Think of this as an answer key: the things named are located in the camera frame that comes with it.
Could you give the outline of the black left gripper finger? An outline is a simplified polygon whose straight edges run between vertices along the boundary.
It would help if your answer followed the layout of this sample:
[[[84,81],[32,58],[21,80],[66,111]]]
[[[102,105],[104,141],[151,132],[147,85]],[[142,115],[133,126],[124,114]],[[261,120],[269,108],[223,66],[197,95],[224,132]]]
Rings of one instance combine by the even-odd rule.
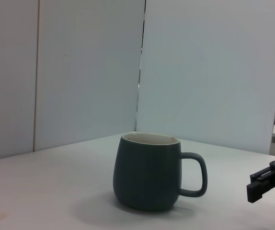
[[[247,200],[254,203],[271,189],[275,188],[275,161],[269,167],[250,175],[251,183],[246,186]]]

